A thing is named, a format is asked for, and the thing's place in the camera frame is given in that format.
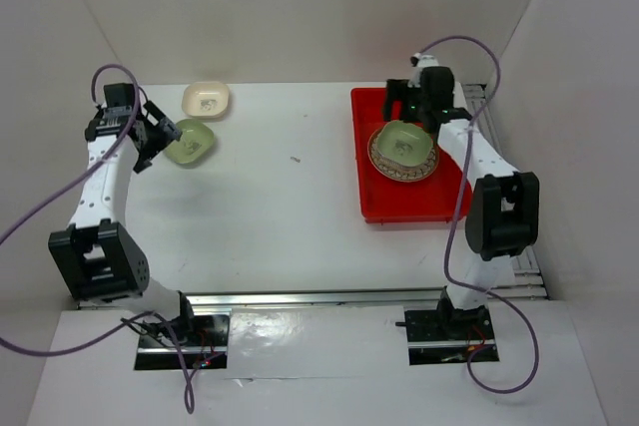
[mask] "gold-rimmed plate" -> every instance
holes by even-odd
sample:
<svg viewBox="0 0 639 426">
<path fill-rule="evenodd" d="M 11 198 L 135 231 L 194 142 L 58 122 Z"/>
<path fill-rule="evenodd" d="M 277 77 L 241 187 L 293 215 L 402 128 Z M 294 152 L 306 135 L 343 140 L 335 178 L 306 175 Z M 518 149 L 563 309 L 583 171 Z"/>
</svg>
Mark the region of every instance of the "gold-rimmed plate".
<svg viewBox="0 0 639 426">
<path fill-rule="evenodd" d="M 387 159 L 377 149 L 377 137 L 381 130 L 377 130 L 368 140 L 368 158 L 378 172 L 396 182 L 412 183 L 427 179 L 435 171 L 439 161 L 439 153 L 435 144 L 433 144 L 428 157 L 421 165 L 404 167 Z"/>
</svg>

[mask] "wire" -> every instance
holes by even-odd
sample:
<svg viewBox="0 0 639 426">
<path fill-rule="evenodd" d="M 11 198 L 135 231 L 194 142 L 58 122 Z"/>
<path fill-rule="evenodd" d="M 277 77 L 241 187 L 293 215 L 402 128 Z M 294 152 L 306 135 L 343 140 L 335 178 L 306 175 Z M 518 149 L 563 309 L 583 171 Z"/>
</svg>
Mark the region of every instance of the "wire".
<svg viewBox="0 0 639 426">
<path fill-rule="evenodd" d="M 127 76 L 129 76 L 129 78 L 131 79 L 131 82 L 133 83 L 135 87 L 135 99 L 134 99 L 134 105 L 133 105 L 133 112 L 131 113 L 131 117 L 129 117 L 129 121 L 125 125 L 124 130 L 122 131 L 122 133 L 116 140 L 115 144 L 113 144 L 111 148 L 107 151 L 107 153 L 104 154 L 104 156 L 101 157 L 95 164 L 93 164 L 86 172 L 80 175 L 77 179 L 73 180 L 67 186 L 63 187 L 59 191 L 46 197 L 44 200 L 42 200 L 40 203 L 35 205 L 28 212 L 26 212 L 20 218 L 18 218 L 11 226 L 9 226 L 2 233 L 2 235 L 0 235 L 0 246 L 2 246 L 2 244 L 9 238 L 9 236 L 11 236 L 20 226 L 22 226 L 29 219 L 31 219 L 33 215 L 35 215 L 41 209 L 51 204 L 55 200 L 57 200 L 59 197 L 61 197 L 63 194 L 65 194 L 69 190 L 79 185 L 84 180 L 91 177 L 93 174 L 95 174 L 100 169 L 100 167 L 104 165 L 105 161 L 114 154 L 114 152 L 120 147 L 120 145 L 122 145 L 122 142 L 124 142 L 124 140 L 127 138 L 127 135 L 129 134 L 129 130 L 131 130 L 131 127 L 133 127 L 133 124 L 136 120 L 136 116 L 138 112 L 140 111 L 140 92 L 139 92 L 140 87 L 138 86 L 138 81 L 136 80 L 136 78 L 133 76 L 133 74 L 131 73 L 129 69 L 119 64 L 107 64 L 100 67 L 96 71 L 96 73 L 93 75 L 93 79 L 91 79 L 91 99 L 94 102 L 96 102 L 95 90 L 96 90 L 96 82 L 98 80 L 98 77 L 100 76 L 100 74 L 102 74 L 102 72 L 108 69 L 118 69 L 124 72 L 125 74 L 127 74 Z"/>
<path fill-rule="evenodd" d="M 487 295 L 489 295 L 489 296 L 491 296 L 493 298 L 496 298 L 496 299 L 500 300 L 501 302 L 505 303 L 515 313 L 517 313 L 519 315 L 519 317 L 523 320 L 523 322 L 526 324 L 526 327 L 528 328 L 528 331 L 530 332 L 530 338 L 532 339 L 532 346 L 533 346 L 533 349 L 534 349 L 534 363 L 532 365 L 532 370 L 530 371 L 530 374 L 528 375 L 528 377 L 521 384 L 519 384 L 519 385 L 517 385 L 517 386 L 515 386 L 513 388 L 497 389 L 497 388 L 493 388 L 492 386 L 488 386 L 487 384 L 482 382 L 479 378 L 477 378 L 477 376 L 475 375 L 474 371 L 472 370 L 472 359 L 475 357 L 475 355 L 477 353 L 482 351 L 486 346 L 484 346 L 484 348 L 475 349 L 470 354 L 470 356 L 468 356 L 468 361 L 466 363 L 466 366 L 468 368 L 468 374 L 470 375 L 472 380 L 475 383 L 477 383 L 477 385 L 479 387 L 481 387 L 482 389 L 485 389 L 486 391 L 490 391 L 491 393 L 495 393 L 495 394 L 511 394 L 511 393 L 519 392 L 522 389 L 524 389 L 526 386 L 528 386 L 532 382 L 532 380 L 535 378 L 535 376 L 537 375 L 537 370 L 539 369 L 539 341 L 537 340 L 537 334 L 535 332 L 534 327 L 532 326 L 532 323 L 527 318 L 527 316 L 523 313 L 523 311 L 521 311 L 521 309 L 519 309 L 517 306 L 515 306 L 515 304 L 512 303 L 510 300 L 504 298 L 503 296 L 501 296 L 501 295 L 499 295 L 499 294 L 497 294 L 497 293 L 495 293 L 493 291 L 490 291 L 490 290 L 485 291 L 483 288 L 480 288 L 480 287 L 475 286 L 473 284 L 469 284 L 469 283 L 465 283 L 463 281 L 459 281 L 459 280 L 453 278 L 452 275 L 450 274 L 450 253 L 452 251 L 452 243 L 453 243 L 454 238 L 455 238 L 455 232 L 457 230 L 457 224 L 459 223 L 459 217 L 460 217 L 460 214 L 461 214 L 461 203 L 463 201 L 463 194 L 464 194 L 464 190 L 466 188 L 466 181 L 468 179 L 468 167 L 470 165 L 470 154 L 472 152 L 472 127 L 477 122 L 477 119 L 483 113 L 483 111 L 486 110 L 486 108 L 488 107 L 488 104 L 492 101 L 492 99 L 494 98 L 495 94 L 497 93 L 497 89 L 499 88 L 499 85 L 501 85 L 501 66 L 499 65 L 499 60 L 497 60 L 497 56 L 494 54 L 494 52 L 492 52 L 492 50 L 490 50 L 490 48 L 486 44 L 484 44 L 480 40 L 477 40 L 477 39 L 475 39 L 473 37 L 469 37 L 467 35 L 450 35 L 448 37 L 444 37 L 442 39 L 435 40 L 434 42 L 431 42 L 426 47 L 424 47 L 421 50 L 421 53 L 423 54 L 426 51 L 428 51 L 428 50 L 432 49 L 433 47 L 435 47 L 436 45 L 439 45 L 439 44 L 442 44 L 443 42 L 448 42 L 448 41 L 451 41 L 451 40 L 464 40 L 464 41 L 471 42 L 471 43 L 481 47 L 488 54 L 488 56 L 490 57 L 490 59 L 492 60 L 492 62 L 495 65 L 496 80 L 495 80 L 495 85 L 494 85 L 494 88 L 492 89 L 492 92 L 490 92 L 490 94 L 486 97 L 486 101 L 483 103 L 483 105 L 481 105 L 481 107 L 479 109 L 477 109 L 475 114 L 472 116 L 472 119 L 470 120 L 470 125 L 469 125 L 469 129 L 468 129 L 468 147 L 466 148 L 466 156 L 464 158 L 463 169 L 461 171 L 461 182 L 459 183 L 459 191 L 457 193 L 457 202 L 455 204 L 455 211 L 454 211 L 454 214 L 452 216 L 452 222 L 450 224 L 450 233 L 448 234 L 448 241 L 446 242 L 446 250 L 445 250 L 445 253 L 444 253 L 444 257 L 443 257 L 443 273 L 444 273 L 446 279 L 452 284 L 456 284 L 457 286 L 461 286 L 461 287 L 464 287 L 464 288 L 472 289 L 474 291 L 479 291 L 481 293 L 486 293 Z"/>
<path fill-rule="evenodd" d="M 147 102 L 149 102 L 149 96 L 147 95 L 147 92 L 140 86 L 138 86 L 138 90 L 140 91 L 142 95 L 144 95 L 144 103 L 146 104 Z"/>
<path fill-rule="evenodd" d="M 470 328 L 470 329 L 475 331 L 479 335 L 479 338 L 481 339 L 481 343 L 479 343 L 479 344 L 470 344 L 470 330 L 468 330 L 468 341 L 467 341 L 467 348 L 466 348 L 466 352 L 467 353 L 470 353 L 471 351 L 474 351 L 477 348 L 483 348 L 483 346 L 486 344 L 486 337 L 484 336 L 484 334 L 481 331 L 481 329 L 479 329 L 477 327 L 476 324 L 473 324 L 472 328 Z"/>
<path fill-rule="evenodd" d="M 136 333 L 138 336 L 143 337 L 143 336 L 147 336 L 151 339 L 153 339 L 155 342 L 157 342 L 158 344 L 160 344 L 160 346 L 162 346 L 163 348 L 168 348 L 169 346 L 167 346 L 164 341 L 162 341 L 162 339 L 160 339 L 159 336 L 155 335 L 155 334 L 151 334 L 150 331 L 145 329 L 145 325 L 144 323 L 140 323 L 137 321 L 130 321 L 126 318 L 120 318 L 120 321 L 127 323 L 127 326 L 129 327 L 129 329 L 131 329 L 131 331 L 133 331 L 134 333 Z"/>
<path fill-rule="evenodd" d="M 202 351 L 200 351 L 200 356 L 198 358 L 198 361 L 200 361 L 201 359 L 202 359 L 202 361 L 206 361 L 206 359 L 204 358 L 204 347 L 205 347 L 205 344 L 206 344 L 205 334 L 204 334 L 204 331 L 202 331 L 202 330 L 198 331 L 198 334 L 202 338 Z M 216 351 L 215 351 L 215 346 L 213 345 L 213 340 L 212 340 L 212 342 L 209 343 L 209 348 L 211 348 L 211 356 L 210 356 L 211 358 L 219 356 L 219 354 L 217 354 Z"/>
<path fill-rule="evenodd" d="M 204 348 L 207 345 L 207 339 L 205 338 L 204 333 L 202 331 L 198 331 L 198 335 L 200 336 L 200 338 L 202 338 L 202 344 L 200 345 L 200 354 L 196 358 L 194 368 L 196 367 L 196 365 L 201 363 L 201 359 L 204 359 Z"/>
<path fill-rule="evenodd" d="M 210 361 L 212 359 L 217 358 L 218 356 L 224 356 L 225 353 L 211 353 L 209 356 L 206 356 L 196 367 L 194 367 L 193 371 L 191 371 L 191 374 L 189 375 L 189 379 L 191 380 L 191 384 L 193 384 L 193 380 L 196 377 L 196 374 L 198 374 L 198 371 L 200 371 L 201 369 L 203 369 L 205 366 L 208 366 L 210 363 Z M 184 392 L 185 394 L 185 403 L 186 403 L 186 398 L 187 398 L 187 391 L 185 390 Z"/>
<path fill-rule="evenodd" d="M 129 131 L 133 127 L 133 125 L 134 125 L 134 123 L 136 121 L 136 117 L 138 116 L 138 113 L 140 112 L 140 92 L 142 92 L 145 95 L 145 97 L 146 97 L 146 93 L 144 92 L 144 90 L 142 90 L 140 88 L 140 86 L 138 85 L 138 81 L 136 80 L 135 76 L 133 75 L 133 73 L 129 69 L 127 69 L 126 67 L 124 67 L 124 66 L 122 66 L 120 64 L 107 64 L 107 65 L 103 65 L 102 67 L 100 67 L 96 71 L 96 73 L 93 74 L 93 78 L 91 79 L 91 100 L 94 103 L 97 104 L 96 84 L 98 82 L 98 78 L 100 77 L 100 75 L 104 71 L 109 70 L 109 69 L 116 69 L 116 70 L 121 70 L 122 72 L 124 72 L 129 77 L 129 79 L 131 80 L 131 83 L 134 86 L 133 111 L 131 112 L 131 116 L 129 117 L 129 120 L 125 124 L 125 127 L 124 127 L 122 133 L 118 136 L 118 138 L 116 139 L 116 142 L 104 154 L 104 156 L 102 156 L 100 159 L 98 159 L 97 162 L 95 164 L 93 164 L 93 166 L 91 166 L 91 168 L 89 168 L 85 173 L 80 175 L 77 179 L 73 180 L 67 186 L 63 187 L 59 191 L 57 191 L 57 192 L 49 195 L 48 197 L 46 197 L 40 203 L 38 203 L 33 208 L 31 208 L 28 212 L 26 212 L 21 217 L 19 217 L 12 225 L 10 225 L 2 233 L 2 235 L 0 235 L 0 246 L 18 228 L 20 228 L 24 223 L 26 223 L 29 219 L 31 219 L 41 209 L 43 209 L 47 205 L 51 204 L 52 202 L 57 200 L 59 197 L 61 197 L 63 194 L 65 194 L 66 192 L 68 192 L 69 190 L 73 189 L 75 186 L 79 185 L 81 182 L 83 182 L 84 180 L 90 178 L 93 174 L 95 174 L 100 169 L 100 167 L 102 167 L 104 165 L 104 163 L 118 150 L 118 148 L 122 145 L 124 140 L 129 135 Z M 56 357 L 56 356 L 65 356 L 67 354 L 72 354 L 72 353 L 76 353 L 78 351 L 82 351 L 84 349 L 87 349 L 87 348 L 99 343 L 100 341 L 103 341 L 104 339 L 108 338 L 112 334 L 117 333 L 122 328 L 125 328 L 127 326 L 131 326 L 132 324 L 135 323 L 136 320 L 144 318 L 146 316 L 155 316 L 156 318 L 158 318 L 163 323 L 163 325 L 167 329 L 167 331 L 169 332 L 169 336 L 171 336 L 171 340 L 173 341 L 173 343 L 174 343 L 174 345 L 176 347 L 176 351 L 178 353 L 178 360 L 180 362 L 180 367 L 182 368 L 182 372 L 184 374 L 185 381 L 186 381 L 185 392 L 184 392 L 185 406 L 187 408 L 187 412 L 189 414 L 193 414 L 193 412 L 195 410 L 195 394 L 193 392 L 193 384 L 191 382 L 192 376 L 190 376 L 190 374 L 189 374 L 189 369 L 187 368 L 187 364 L 186 364 L 186 361 L 184 359 L 184 354 L 182 353 L 182 348 L 180 347 L 180 341 L 178 340 L 178 337 L 177 337 L 173 327 L 171 326 L 171 324 L 165 318 L 163 318 L 161 315 L 159 315 L 158 313 L 146 312 L 146 313 L 137 314 L 137 315 L 135 315 L 132 318 L 129 318 L 127 320 L 123 319 L 123 322 L 121 324 L 119 324 L 118 326 L 110 329 L 109 331 L 107 331 L 106 333 L 98 336 L 97 338 L 94 338 L 94 339 L 92 339 L 90 341 L 87 341 L 86 343 L 80 344 L 78 346 L 74 346 L 72 348 L 67 348 L 67 349 L 61 349 L 61 350 L 58 350 L 58 351 L 38 351 L 38 350 L 28 349 L 28 348 L 24 348 L 22 346 L 18 346 L 16 344 L 13 344 L 10 341 L 8 341 L 8 340 L 6 340 L 6 339 L 4 339 L 2 337 L 0 337 L 0 346 L 2 346 L 4 348 L 7 348 L 10 351 L 13 351 L 15 353 L 22 354 L 22 355 L 25 355 L 25 356 L 33 356 L 33 357 L 39 357 L 39 358 L 52 358 L 52 357 Z"/>
</svg>

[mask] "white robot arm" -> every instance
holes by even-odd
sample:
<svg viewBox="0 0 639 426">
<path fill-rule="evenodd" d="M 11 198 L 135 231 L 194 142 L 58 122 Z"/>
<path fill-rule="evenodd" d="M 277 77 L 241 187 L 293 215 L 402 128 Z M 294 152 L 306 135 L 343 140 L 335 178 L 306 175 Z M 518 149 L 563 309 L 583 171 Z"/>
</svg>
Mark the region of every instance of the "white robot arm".
<svg viewBox="0 0 639 426">
<path fill-rule="evenodd" d="M 472 321 L 485 308 L 485 291 L 495 285 L 501 271 L 511 267 L 510 258 L 537 240 L 539 180 L 504 160 L 478 129 L 471 127 L 470 114 L 454 108 L 455 80 L 450 69 L 426 54 L 417 53 L 410 61 L 413 74 L 409 80 L 386 82 L 384 119 L 391 120 L 393 104 L 399 102 L 399 119 L 422 123 L 460 169 L 472 129 L 467 178 L 473 195 L 465 233 L 468 246 L 477 255 L 469 261 L 463 282 L 481 291 L 450 284 L 438 308 L 445 310 L 449 321 Z"/>
<path fill-rule="evenodd" d="M 116 143 L 133 110 L 131 84 L 108 85 L 104 90 L 106 106 L 98 109 L 85 131 L 87 169 Z M 118 150 L 86 180 L 67 229 L 51 233 L 49 250 L 74 299 L 108 303 L 134 313 L 154 311 L 185 335 L 191 329 L 191 305 L 179 291 L 151 278 L 144 253 L 125 228 L 131 175 L 147 168 L 158 152 L 181 135 L 155 104 L 147 102 L 144 108 L 148 115 L 138 114 Z"/>
<path fill-rule="evenodd" d="M 468 146 L 468 132 L 470 124 L 465 119 L 452 120 L 441 126 L 437 143 L 463 168 Z M 519 170 L 504 160 L 481 135 L 476 126 L 472 127 L 472 156 L 468 166 L 468 182 L 475 188 L 477 181 L 487 176 L 496 178 L 511 178 Z M 484 261 L 481 255 L 474 255 L 466 267 L 466 274 L 462 280 L 483 290 L 491 289 L 499 274 L 511 267 L 509 255 L 496 256 Z M 447 288 L 448 297 L 455 309 L 471 310 L 485 305 L 486 293 L 450 284 Z"/>
</svg>

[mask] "red tray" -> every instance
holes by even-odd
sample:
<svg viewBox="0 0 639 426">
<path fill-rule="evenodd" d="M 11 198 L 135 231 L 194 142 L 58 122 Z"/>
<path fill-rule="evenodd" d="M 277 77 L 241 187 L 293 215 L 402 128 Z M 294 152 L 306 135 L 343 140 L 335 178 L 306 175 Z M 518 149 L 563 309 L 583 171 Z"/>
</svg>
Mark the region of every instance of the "red tray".
<svg viewBox="0 0 639 426">
<path fill-rule="evenodd" d="M 361 214 L 369 223 L 407 221 L 451 221 L 461 170 L 452 158 L 439 151 L 436 170 L 421 182 L 404 184 L 388 179 L 376 170 L 368 158 L 368 140 L 384 121 L 381 108 L 384 89 L 353 89 L 352 122 L 355 132 L 355 154 L 359 176 Z M 399 103 L 393 107 L 397 117 Z M 462 216 L 468 214 L 472 190 L 466 183 L 461 206 Z"/>
</svg>

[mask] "white wall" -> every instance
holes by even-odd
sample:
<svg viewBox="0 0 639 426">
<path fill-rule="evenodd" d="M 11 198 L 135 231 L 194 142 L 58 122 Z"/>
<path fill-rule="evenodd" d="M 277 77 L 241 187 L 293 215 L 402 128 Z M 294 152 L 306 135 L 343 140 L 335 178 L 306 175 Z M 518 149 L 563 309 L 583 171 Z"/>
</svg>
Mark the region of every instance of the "white wall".
<svg viewBox="0 0 639 426">
<path fill-rule="evenodd" d="M 114 60 L 81 0 L 0 0 L 0 229 L 85 168 L 88 85 Z M 0 247 L 0 335 L 49 347 L 68 293 L 47 250 L 74 198 Z M 44 361 L 0 350 L 2 424 L 25 424 Z"/>
<path fill-rule="evenodd" d="M 492 113 L 542 185 L 536 252 L 612 426 L 636 424 L 639 0 L 532 0 Z"/>
<path fill-rule="evenodd" d="M 528 0 L 88 0 L 119 58 L 145 83 L 220 79 L 374 81 L 450 33 L 500 52 Z M 486 80 L 472 46 L 442 51 L 465 80 Z"/>
</svg>

